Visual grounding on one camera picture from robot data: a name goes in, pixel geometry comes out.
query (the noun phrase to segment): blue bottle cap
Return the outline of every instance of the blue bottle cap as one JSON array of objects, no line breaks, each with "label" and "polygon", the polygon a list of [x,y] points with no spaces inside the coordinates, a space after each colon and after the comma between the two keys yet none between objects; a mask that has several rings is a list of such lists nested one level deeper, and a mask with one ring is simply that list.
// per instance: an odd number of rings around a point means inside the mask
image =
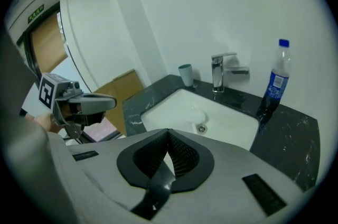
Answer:
[{"label": "blue bottle cap", "polygon": [[285,48],[289,47],[289,40],[279,39],[279,45],[284,46]]}]

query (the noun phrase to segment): sink drain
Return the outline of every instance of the sink drain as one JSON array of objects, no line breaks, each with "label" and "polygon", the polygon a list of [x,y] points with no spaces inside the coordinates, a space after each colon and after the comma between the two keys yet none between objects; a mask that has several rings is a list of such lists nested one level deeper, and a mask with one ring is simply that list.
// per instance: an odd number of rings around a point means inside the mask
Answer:
[{"label": "sink drain", "polygon": [[207,128],[206,125],[200,125],[199,127],[197,127],[197,131],[201,134],[205,133],[207,130],[208,130],[208,128]]}]

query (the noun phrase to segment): barcode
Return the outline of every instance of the barcode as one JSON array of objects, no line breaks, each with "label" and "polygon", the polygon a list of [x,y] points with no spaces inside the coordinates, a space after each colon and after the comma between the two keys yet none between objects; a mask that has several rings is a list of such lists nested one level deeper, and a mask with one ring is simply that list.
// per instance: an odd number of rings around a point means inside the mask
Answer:
[{"label": "barcode", "polygon": [[284,78],[275,76],[274,87],[281,88]]}]

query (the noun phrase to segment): blue label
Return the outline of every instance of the blue label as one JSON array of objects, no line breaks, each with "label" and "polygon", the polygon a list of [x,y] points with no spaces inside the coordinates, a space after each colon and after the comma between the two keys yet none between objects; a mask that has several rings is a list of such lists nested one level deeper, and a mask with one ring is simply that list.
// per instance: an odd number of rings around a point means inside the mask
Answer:
[{"label": "blue label", "polygon": [[276,100],[280,100],[284,93],[287,81],[289,78],[281,77],[271,72],[270,82],[267,89],[267,95]]}]

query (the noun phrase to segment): dark liquid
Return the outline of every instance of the dark liquid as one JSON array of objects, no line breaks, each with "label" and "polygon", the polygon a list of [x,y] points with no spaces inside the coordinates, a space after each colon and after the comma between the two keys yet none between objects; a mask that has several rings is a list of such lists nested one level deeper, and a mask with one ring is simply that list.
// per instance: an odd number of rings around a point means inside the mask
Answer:
[{"label": "dark liquid", "polygon": [[277,100],[277,99],[267,95],[267,93],[265,93],[264,97],[262,99],[262,102],[261,102],[260,109],[265,109],[265,110],[268,110],[270,112],[274,112],[276,110],[276,108],[278,107],[279,102],[280,102],[280,99]]}]

